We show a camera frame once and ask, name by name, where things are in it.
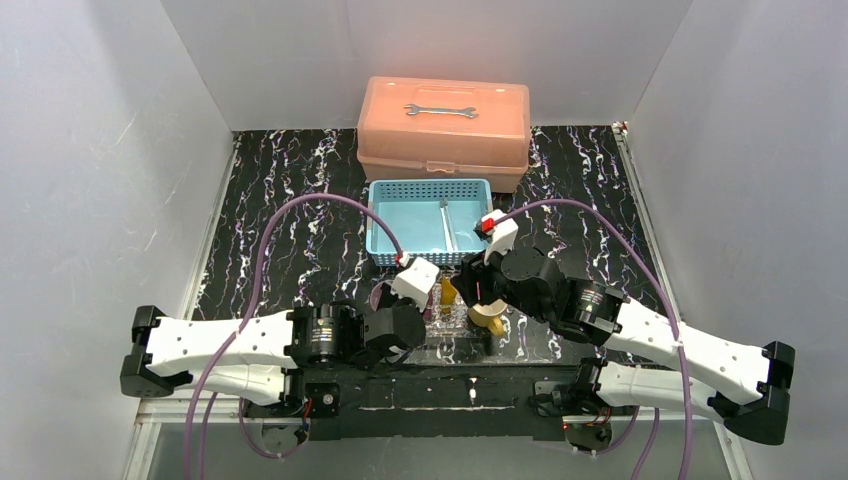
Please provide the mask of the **purple mug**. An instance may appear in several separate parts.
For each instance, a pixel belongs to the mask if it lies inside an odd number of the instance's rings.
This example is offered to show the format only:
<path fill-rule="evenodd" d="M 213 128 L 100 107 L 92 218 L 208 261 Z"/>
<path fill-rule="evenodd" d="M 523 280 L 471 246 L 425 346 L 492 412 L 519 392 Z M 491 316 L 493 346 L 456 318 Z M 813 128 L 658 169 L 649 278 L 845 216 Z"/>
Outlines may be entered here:
<path fill-rule="evenodd" d="M 392 281 L 378 283 L 369 295 L 369 305 L 374 312 L 391 308 L 399 299 L 392 291 Z"/>

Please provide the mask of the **light blue plastic basket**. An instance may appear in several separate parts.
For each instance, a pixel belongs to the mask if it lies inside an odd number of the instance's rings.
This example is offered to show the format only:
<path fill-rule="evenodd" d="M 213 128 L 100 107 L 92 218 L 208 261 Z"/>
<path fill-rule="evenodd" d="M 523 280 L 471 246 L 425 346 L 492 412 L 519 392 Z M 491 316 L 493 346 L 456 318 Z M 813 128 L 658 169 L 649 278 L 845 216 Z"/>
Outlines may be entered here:
<path fill-rule="evenodd" d="M 455 252 L 446 248 L 440 213 L 443 197 L 448 200 Z M 369 186 L 368 207 L 387 224 L 404 252 L 452 267 L 483 249 L 474 227 L 491 212 L 492 193 L 482 178 L 378 180 Z"/>

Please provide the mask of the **orange plastic toolbox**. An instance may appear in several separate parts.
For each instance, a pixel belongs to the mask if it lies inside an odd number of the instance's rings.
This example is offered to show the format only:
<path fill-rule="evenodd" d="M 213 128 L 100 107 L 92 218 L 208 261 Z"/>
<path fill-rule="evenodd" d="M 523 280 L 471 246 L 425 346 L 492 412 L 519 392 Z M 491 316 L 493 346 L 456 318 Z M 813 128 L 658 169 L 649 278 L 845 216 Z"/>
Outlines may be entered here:
<path fill-rule="evenodd" d="M 408 116 L 406 104 L 479 116 Z M 529 168 L 531 115 L 525 85 L 374 76 L 357 124 L 357 158 L 368 181 L 482 178 L 513 193 Z"/>

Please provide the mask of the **yellow toothpaste tube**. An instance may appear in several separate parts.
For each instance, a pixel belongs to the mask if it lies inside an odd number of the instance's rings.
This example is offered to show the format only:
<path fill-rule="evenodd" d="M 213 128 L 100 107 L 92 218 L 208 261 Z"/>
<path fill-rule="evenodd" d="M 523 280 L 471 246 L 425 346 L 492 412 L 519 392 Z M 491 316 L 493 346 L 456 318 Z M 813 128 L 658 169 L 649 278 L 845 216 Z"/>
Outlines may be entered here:
<path fill-rule="evenodd" d="M 456 297 L 458 295 L 458 291 L 452 285 L 451 280 L 448 276 L 443 276 L 440 281 L 441 293 L 440 293 L 440 312 L 444 315 L 449 315 L 453 311 L 453 306 L 456 302 Z"/>

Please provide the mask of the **clear plastic tray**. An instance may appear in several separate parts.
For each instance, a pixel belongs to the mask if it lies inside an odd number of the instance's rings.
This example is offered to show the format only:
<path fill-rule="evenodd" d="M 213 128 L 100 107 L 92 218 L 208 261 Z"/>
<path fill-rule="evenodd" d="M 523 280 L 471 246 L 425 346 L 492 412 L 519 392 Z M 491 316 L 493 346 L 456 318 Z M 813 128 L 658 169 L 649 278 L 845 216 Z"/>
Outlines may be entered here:
<path fill-rule="evenodd" d="M 463 338 L 470 337 L 473 333 L 473 327 L 467 315 L 467 307 L 459 293 L 456 297 L 452 313 L 444 315 L 440 312 L 441 278 L 448 276 L 451 280 L 453 274 L 454 271 L 451 269 L 441 270 L 438 280 L 431 291 L 429 303 L 424 313 L 427 335 L 429 337 Z"/>

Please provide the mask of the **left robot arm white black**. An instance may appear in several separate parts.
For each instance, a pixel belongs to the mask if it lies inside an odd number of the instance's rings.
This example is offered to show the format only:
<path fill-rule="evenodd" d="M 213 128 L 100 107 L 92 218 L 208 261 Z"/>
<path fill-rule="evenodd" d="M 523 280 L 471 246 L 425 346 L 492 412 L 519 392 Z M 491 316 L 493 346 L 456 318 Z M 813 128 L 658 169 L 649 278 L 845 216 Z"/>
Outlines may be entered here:
<path fill-rule="evenodd" d="M 309 370 L 369 370 L 425 339 L 424 315 L 410 300 L 375 311 L 337 301 L 248 322 L 177 319 L 145 305 L 135 311 L 119 383 L 134 398 L 200 388 L 268 406 L 295 398 Z"/>

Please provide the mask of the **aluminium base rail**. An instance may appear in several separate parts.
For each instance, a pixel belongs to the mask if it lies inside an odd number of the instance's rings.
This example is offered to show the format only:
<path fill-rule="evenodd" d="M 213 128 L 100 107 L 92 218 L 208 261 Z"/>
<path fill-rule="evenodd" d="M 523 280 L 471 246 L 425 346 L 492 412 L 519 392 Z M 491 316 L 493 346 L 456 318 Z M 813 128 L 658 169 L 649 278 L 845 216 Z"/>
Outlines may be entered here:
<path fill-rule="evenodd" d="M 298 444 L 298 418 L 240 419 L 235 400 L 215 403 L 197 438 L 207 479 L 673 479 L 684 425 L 678 413 L 606 422 L 606 454 L 583 453 L 582 418 L 533 414 L 523 403 L 446 409 L 346 405 L 334 418 L 311 418 Z"/>

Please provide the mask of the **silver open-end wrench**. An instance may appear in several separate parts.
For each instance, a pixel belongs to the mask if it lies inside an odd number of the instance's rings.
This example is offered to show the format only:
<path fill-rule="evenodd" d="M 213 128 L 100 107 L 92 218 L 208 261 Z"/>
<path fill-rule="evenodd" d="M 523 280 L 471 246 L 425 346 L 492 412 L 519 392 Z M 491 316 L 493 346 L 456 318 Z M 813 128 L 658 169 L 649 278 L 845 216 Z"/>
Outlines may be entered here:
<path fill-rule="evenodd" d="M 441 116 L 458 116 L 467 119 L 475 119 L 479 116 L 475 107 L 465 107 L 461 109 L 446 108 L 446 107 L 424 107 L 417 104 L 406 104 L 403 106 L 408 116 L 420 115 L 441 115 Z"/>

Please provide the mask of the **yellow mug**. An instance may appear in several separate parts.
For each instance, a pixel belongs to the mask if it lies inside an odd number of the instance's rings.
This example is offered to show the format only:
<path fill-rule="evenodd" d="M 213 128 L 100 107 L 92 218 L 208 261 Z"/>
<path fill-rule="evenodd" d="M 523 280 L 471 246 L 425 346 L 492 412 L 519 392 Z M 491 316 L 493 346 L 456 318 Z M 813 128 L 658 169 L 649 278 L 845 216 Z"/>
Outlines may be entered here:
<path fill-rule="evenodd" d="M 493 336 L 502 337 L 505 328 L 501 317 L 507 307 L 503 300 L 496 300 L 489 305 L 475 304 L 468 309 L 468 317 L 474 325 L 487 329 Z"/>

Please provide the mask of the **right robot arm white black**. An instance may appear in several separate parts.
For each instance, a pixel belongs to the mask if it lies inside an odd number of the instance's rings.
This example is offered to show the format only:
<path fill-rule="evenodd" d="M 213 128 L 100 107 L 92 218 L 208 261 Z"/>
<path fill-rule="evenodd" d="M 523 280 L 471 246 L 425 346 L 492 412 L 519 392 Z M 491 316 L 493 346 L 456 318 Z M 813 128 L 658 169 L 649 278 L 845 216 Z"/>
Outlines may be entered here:
<path fill-rule="evenodd" d="M 450 282 L 468 306 L 502 301 L 566 340 L 662 367 L 584 359 L 571 400 L 691 412 L 755 443 L 785 441 L 796 351 L 784 342 L 744 345 L 673 323 L 615 288 L 566 276 L 537 248 L 470 254 Z"/>

